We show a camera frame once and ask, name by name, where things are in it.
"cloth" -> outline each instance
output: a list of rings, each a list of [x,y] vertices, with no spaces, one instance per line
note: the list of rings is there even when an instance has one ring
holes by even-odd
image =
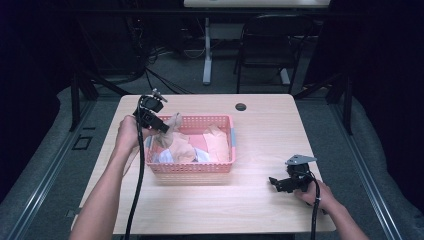
[[[204,132],[206,145],[208,146],[209,159],[211,162],[228,162],[230,151],[227,134],[216,125],[210,125]]]
[[[154,139],[162,148],[169,148],[173,142],[173,132],[178,132],[178,128],[183,123],[183,117],[180,113],[176,113],[164,123],[169,126],[168,131],[166,133],[159,132]]]
[[[199,148],[194,148],[196,152],[196,158],[192,162],[209,162],[209,154]],[[174,159],[172,158],[171,151],[166,149],[162,151],[159,155],[155,156],[155,163],[173,163]]]
[[[180,132],[173,133],[173,140],[169,151],[175,163],[189,163],[196,159],[196,152],[189,143],[190,137]]]

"person's right hand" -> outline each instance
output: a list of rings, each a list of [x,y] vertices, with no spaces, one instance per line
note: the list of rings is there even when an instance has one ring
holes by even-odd
[[[331,192],[330,187],[328,187],[325,183],[317,180],[319,189],[320,189],[320,198],[321,201],[319,203],[319,208],[328,211],[332,206],[339,204],[339,202],[334,198],[333,193]],[[294,195],[299,199],[307,202],[310,205],[314,205],[316,198],[316,186],[315,182],[311,182],[308,185],[308,191],[302,192],[299,189],[294,191]]]

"desk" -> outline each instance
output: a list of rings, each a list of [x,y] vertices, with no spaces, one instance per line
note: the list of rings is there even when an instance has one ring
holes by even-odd
[[[132,234],[229,234],[309,232],[312,207],[293,194],[278,193],[268,177],[287,178],[284,162],[294,154],[312,156],[299,113],[290,95],[169,95],[160,115],[228,114],[233,117],[236,161],[226,174],[191,174],[193,181],[154,175],[145,168]],[[119,122],[134,112],[139,96],[124,96],[80,206],[104,171]],[[245,111],[235,108],[247,106]],[[115,234],[124,234],[139,171],[134,160],[123,179]],[[321,179],[315,162],[310,169]],[[319,213],[317,231],[333,231]]]
[[[310,8],[325,9],[330,4],[330,0],[184,0],[184,7],[188,8]],[[240,37],[241,27],[235,28]],[[203,84],[211,83],[212,53],[210,49],[210,28],[209,18],[205,21],[205,67],[203,71]]]

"chair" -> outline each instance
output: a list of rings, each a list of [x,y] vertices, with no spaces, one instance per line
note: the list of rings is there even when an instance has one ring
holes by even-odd
[[[304,40],[313,29],[312,19],[300,15],[265,14],[249,19],[243,26],[240,47],[234,66],[237,93],[240,93],[241,69],[293,68],[288,93],[291,93]]]

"black cable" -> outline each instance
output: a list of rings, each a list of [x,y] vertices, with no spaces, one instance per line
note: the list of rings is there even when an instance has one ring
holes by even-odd
[[[136,72],[134,74],[131,74],[127,78],[124,79],[118,79],[118,80],[108,80],[110,83],[113,83],[115,85],[120,85],[124,83],[134,82],[135,80],[141,78],[144,74],[144,70]]]
[[[152,83],[150,82],[149,73],[147,71],[146,71],[146,78],[147,78],[147,82],[149,83],[150,90],[153,91],[153,86],[152,86]]]
[[[153,47],[153,53],[150,53],[150,56],[148,58],[148,63],[149,64],[154,64],[156,62],[156,60],[158,60],[159,57],[159,53],[158,50],[156,49],[156,46]]]
[[[299,172],[299,171],[294,171],[294,172],[310,178],[315,183],[315,201],[314,201],[314,208],[312,210],[312,220],[311,220],[311,240],[315,240],[318,206],[319,206],[319,202],[321,201],[321,198],[320,198],[321,189],[319,188],[318,181],[312,172],[310,172],[310,174],[305,172]]]
[[[140,109],[139,109],[140,104],[141,104],[141,98],[138,100],[138,103],[137,103],[137,132],[138,132],[138,144],[140,146],[140,172],[138,174],[137,187],[135,190],[135,196],[131,206],[130,215],[128,216],[127,228],[125,231],[125,240],[128,240],[130,237],[132,220],[134,218],[134,212],[137,207],[137,202],[140,196],[141,184],[143,182],[143,177],[144,177],[145,159],[144,159],[143,131],[140,126],[140,121],[141,121]]]
[[[167,80],[166,78],[163,78],[161,76],[159,76],[159,74],[153,72],[152,70],[150,70],[149,68],[146,67],[146,72],[151,73],[153,76],[155,76],[158,80],[160,80],[169,90],[171,90],[173,93],[175,94],[180,94],[180,92],[182,94],[193,94],[192,92],[190,92],[187,89],[184,89],[183,87],[178,86],[177,84]]]

